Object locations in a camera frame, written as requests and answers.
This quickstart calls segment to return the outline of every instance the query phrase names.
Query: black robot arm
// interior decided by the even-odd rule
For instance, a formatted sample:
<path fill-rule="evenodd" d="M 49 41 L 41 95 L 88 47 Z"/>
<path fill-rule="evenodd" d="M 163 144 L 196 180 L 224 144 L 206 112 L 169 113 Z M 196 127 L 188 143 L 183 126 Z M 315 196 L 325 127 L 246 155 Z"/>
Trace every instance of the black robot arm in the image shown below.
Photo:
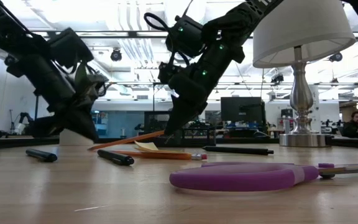
<path fill-rule="evenodd" d="M 0 0 L 0 49 L 9 54 L 7 71 L 16 77 L 25 75 L 35 87 L 34 93 L 49 104 L 49 112 L 55 113 L 34 121 L 36 137 L 70 129 L 92 140 L 98 138 L 90 110 L 105 78 L 92 74 L 92 69 L 92 75 L 77 73 L 75 80 L 62 74 L 67 72 L 61 66 L 75 71 L 80 63 L 80 68 L 90 68 L 86 63 L 93 59 L 75 32 L 66 29 L 46 41 L 31 33 Z"/>
<path fill-rule="evenodd" d="M 165 28 L 168 31 L 168 50 L 181 52 L 189 57 L 202 54 L 198 62 L 186 68 L 173 65 L 173 60 L 160 65 L 159 79 L 177 93 L 172 96 L 173 109 L 165 134 L 172 134 L 202 113 L 209 94 L 231 61 L 243 61 L 245 56 L 241 46 L 259 22 L 282 2 L 283 0 L 249 0 L 204 26 L 186 15 L 177 16 L 177 23 L 171 28 Z M 358 13 L 358 0 L 346 2 Z M 145 14 L 146 22 L 153 27 L 148 17 L 155 18 L 155 15 Z"/>

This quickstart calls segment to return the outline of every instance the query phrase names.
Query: purple scissors handle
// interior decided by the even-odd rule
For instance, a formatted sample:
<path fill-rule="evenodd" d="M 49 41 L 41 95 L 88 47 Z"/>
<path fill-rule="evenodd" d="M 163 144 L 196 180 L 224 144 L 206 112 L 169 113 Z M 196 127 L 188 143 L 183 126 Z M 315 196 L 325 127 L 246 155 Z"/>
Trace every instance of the purple scissors handle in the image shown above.
<path fill-rule="evenodd" d="M 215 162 L 170 175 L 172 185 L 184 189 L 226 192 L 281 190 L 319 176 L 315 166 L 258 162 Z"/>

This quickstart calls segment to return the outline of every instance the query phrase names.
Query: wooden table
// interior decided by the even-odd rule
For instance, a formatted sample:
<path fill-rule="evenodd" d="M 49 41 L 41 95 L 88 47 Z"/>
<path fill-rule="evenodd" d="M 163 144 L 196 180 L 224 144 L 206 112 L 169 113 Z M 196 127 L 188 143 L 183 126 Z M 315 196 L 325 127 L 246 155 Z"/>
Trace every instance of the wooden table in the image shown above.
<path fill-rule="evenodd" d="M 274 156 L 208 156 L 210 162 L 358 163 L 358 149 L 268 147 Z M 119 167 L 84 147 L 35 148 L 58 151 L 59 160 L 43 164 L 26 157 L 24 148 L 0 150 L 0 223 L 358 223 L 358 174 L 275 192 L 199 192 L 174 188 L 168 176 L 200 161 L 136 159 Z"/>

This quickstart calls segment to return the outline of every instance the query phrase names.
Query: man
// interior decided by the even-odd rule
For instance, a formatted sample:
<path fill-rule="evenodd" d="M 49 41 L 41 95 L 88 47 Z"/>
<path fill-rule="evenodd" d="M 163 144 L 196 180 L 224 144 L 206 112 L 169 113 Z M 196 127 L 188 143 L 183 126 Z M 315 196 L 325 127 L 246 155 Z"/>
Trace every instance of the man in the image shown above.
<path fill-rule="evenodd" d="M 352 120 L 345 123 L 343 136 L 348 138 L 358 138 L 358 111 L 352 113 Z"/>

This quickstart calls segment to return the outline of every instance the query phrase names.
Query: black marker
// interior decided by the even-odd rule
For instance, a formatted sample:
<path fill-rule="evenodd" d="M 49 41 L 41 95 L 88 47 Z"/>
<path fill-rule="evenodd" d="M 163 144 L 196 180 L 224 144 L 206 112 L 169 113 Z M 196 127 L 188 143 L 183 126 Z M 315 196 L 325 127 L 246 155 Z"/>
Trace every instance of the black marker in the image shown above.
<path fill-rule="evenodd" d="M 115 152 L 109 152 L 101 149 L 98 150 L 98 155 L 120 166 L 130 166 L 135 162 L 135 160 L 131 156 L 122 155 Z"/>
<path fill-rule="evenodd" d="M 57 156 L 50 152 L 44 152 L 36 149 L 28 149 L 25 153 L 29 156 L 40 159 L 43 162 L 55 162 L 57 160 Z"/>
<path fill-rule="evenodd" d="M 209 152 L 231 152 L 231 153 L 241 153 L 241 154 L 262 155 L 262 156 L 274 154 L 273 150 L 268 150 L 268 149 L 250 149 L 250 148 L 219 147 L 219 146 L 205 146 L 203 147 L 203 149 Z"/>

